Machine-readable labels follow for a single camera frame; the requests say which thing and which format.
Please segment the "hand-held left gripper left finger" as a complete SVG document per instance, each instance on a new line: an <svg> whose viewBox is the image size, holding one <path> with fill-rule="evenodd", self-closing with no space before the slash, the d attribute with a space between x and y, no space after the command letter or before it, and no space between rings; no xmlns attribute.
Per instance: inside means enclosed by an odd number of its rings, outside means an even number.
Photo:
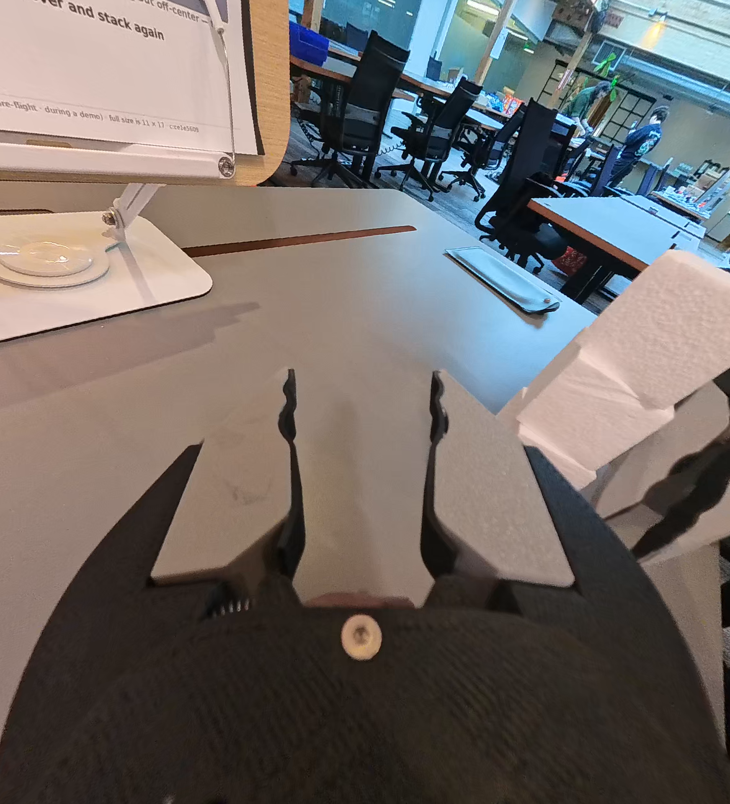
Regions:
<svg viewBox="0 0 730 804"><path fill-rule="evenodd" d="M293 577L302 489L292 368L273 377L205 436L152 568L154 581Z"/></svg>

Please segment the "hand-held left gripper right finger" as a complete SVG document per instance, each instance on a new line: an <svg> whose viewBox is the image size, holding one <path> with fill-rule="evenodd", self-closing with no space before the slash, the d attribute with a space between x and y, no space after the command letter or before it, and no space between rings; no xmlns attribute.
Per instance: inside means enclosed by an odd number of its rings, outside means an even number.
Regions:
<svg viewBox="0 0 730 804"><path fill-rule="evenodd" d="M575 591L525 448L446 371L431 375L420 556L423 607L513 611L515 591Z"/></svg>

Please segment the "white hard foam cube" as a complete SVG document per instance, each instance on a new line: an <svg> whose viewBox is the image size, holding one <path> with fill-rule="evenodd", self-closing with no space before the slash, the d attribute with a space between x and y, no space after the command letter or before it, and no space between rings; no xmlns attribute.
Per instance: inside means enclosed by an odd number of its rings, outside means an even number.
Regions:
<svg viewBox="0 0 730 804"><path fill-rule="evenodd" d="M665 252L575 340L644 407L671 407L730 369L730 273Z"/></svg>
<svg viewBox="0 0 730 804"><path fill-rule="evenodd" d="M671 423L674 407L649 407L577 344L567 345L526 388L519 434L595 473Z"/></svg>
<svg viewBox="0 0 730 804"><path fill-rule="evenodd" d="M521 388L496 414L498 420L506 425L524 446L537 448L577 490L583 490L596 480L596 471L586 469L571 457L563 454L538 434L518 421L518 414L524 407L527 388Z"/></svg>

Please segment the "wood-edged background desk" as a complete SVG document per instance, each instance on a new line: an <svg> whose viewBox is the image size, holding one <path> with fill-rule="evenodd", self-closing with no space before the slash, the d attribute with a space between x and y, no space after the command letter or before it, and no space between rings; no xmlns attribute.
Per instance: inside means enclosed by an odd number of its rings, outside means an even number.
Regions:
<svg viewBox="0 0 730 804"><path fill-rule="evenodd" d="M532 198L527 209L550 223L586 263L561 287L585 303L615 276L635 280L670 250L699 252L701 236L620 198Z"/></svg>

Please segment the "grey flat pouch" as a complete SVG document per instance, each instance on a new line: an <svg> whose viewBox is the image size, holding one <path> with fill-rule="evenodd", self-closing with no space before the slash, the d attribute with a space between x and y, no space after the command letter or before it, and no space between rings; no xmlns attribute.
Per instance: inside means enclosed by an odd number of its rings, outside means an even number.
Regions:
<svg viewBox="0 0 730 804"><path fill-rule="evenodd" d="M525 270L514 268L503 256L481 247L447 248L444 254L526 315L543 316L560 308L551 291L538 285Z"/></svg>

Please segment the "white wooden document stand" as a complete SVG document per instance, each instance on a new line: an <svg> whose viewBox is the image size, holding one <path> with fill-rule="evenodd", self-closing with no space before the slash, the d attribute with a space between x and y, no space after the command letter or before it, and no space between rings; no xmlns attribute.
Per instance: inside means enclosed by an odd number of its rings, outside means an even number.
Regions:
<svg viewBox="0 0 730 804"><path fill-rule="evenodd" d="M0 180L105 182L99 211L0 212L0 343L209 293L212 280L142 216L174 184L255 186L289 137L289 4L247 2L263 155L0 131Z"/></svg>

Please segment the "black office chair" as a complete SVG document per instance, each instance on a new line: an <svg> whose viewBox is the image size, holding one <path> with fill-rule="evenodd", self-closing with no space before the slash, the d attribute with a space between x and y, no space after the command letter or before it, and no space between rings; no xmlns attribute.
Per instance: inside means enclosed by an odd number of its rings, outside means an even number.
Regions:
<svg viewBox="0 0 730 804"><path fill-rule="evenodd" d="M454 185L470 186L475 191L474 201L478 202L485 198L486 191L480 184L477 173L492 164L494 166L500 164L506 146L521 125L526 106L526 103L522 103L503 123L489 121L487 115L476 112L466 114L455 140L455 144L463 154L460 170L446 170L440 173L441 178L451 176L449 184L440 186L442 192L449 193Z"/></svg>
<svg viewBox="0 0 730 804"><path fill-rule="evenodd" d="M481 92L481 85L463 77L449 98L442 105L429 110L425 118L405 113L410 125L406 128L392 126L390 134L400 140L402 157L407 161L378 166L374 176L379 178L383 170L389 170L391 176L403 173L399 191L403 191L408 179L412 178L428 192L428 201L434 201L434 195L440 189L431 170L440 168L449 157L458 130Z"/></svg>
<svg viewBox="0 0 730 804"><path fill-rule="evenodd" d="M528 101L508 126L515 133L511 155L499 185L474 221L481 240L490 240L506 257L526 268L529 259L553 260L567 250L560 234L529 207L536 198L557 198L555 179L565 165L575 132L570 118L560 121L556 110Z"/></svg>
<svg viewBox="0 0 730 804"><path fill-rule="evenodd" d="M379 153L390 104L398 88L409 51L371 31L359 64L347 83L336 83L321 96L317 129L323 154L290 162L320 168L311 182L339 179L349 188L369 188L370 171Z"/></svg>

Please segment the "printed instruction sheet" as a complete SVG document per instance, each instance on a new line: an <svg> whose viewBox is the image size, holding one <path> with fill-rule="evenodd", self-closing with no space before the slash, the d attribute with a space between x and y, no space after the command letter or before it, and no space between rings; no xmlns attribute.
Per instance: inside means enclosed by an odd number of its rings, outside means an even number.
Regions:
<svg viewBox="0 0 730 804"><path fill-rule="evenodd" d="M247 2L0 1L0 131L263 155Z"/></svg>

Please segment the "blue storage bin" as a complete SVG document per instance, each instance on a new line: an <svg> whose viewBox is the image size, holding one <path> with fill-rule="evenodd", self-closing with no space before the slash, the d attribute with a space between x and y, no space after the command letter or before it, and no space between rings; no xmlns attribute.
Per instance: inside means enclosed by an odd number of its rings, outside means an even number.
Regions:
<svg viewBox="0 0 730 804"><path fill-rule="evenodd" d="M330 41L320 33L289 22L290 55L311 64L322 65L329 54Z"/></svg>

